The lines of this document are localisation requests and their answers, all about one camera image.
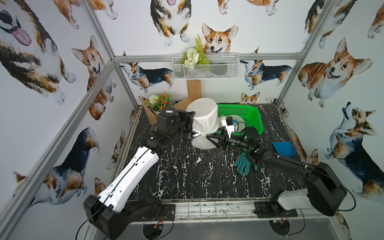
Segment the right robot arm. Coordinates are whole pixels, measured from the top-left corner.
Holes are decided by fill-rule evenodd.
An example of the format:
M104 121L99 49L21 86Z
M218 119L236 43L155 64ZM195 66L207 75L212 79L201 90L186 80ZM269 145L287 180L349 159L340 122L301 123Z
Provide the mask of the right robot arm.
M278 154L275 149L262 148L262 136L254 127L246 127L238 136L229 135L224 128L221 131L207 136L207 140L216 147L238 147L252 165L283 173L303 185L300 190L278 192L266 206L256 207L255 214L262 218L286 217L292 210L315 209L332 217L338 212L347 189L329 165L302 163Z

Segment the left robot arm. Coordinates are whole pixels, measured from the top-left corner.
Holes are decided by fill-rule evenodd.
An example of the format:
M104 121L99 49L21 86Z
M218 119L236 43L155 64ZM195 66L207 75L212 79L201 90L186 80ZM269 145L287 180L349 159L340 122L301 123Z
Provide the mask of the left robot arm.
M160 159L160 153L167 142L180 133L190 133L195 112L162 109L158 122L146 135L129 164L116 179L98 196L88 196L84 201L87 221L106 235L116 240L133 222L149 219L162 221L166 216L162 201L149 196L142 200L128 202L133 190L150 168Z

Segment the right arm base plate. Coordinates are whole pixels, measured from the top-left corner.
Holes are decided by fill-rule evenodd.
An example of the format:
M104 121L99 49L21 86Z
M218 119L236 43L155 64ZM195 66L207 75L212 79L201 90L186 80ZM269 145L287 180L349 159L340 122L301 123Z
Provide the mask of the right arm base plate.
M255 210L254 214L258 218L282 218L282 217L297 217L298 213L296 210L285 210L277 202L264 201L264 202L254 202Z

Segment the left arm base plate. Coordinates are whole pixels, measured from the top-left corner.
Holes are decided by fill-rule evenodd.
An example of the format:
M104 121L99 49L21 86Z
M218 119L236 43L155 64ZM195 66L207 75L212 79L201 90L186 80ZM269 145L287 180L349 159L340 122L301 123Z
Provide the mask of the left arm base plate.
M135 222L159 222L160 220L174 221L175 214L175 204L162 204L161 206L157 206L148 215L139 217Z

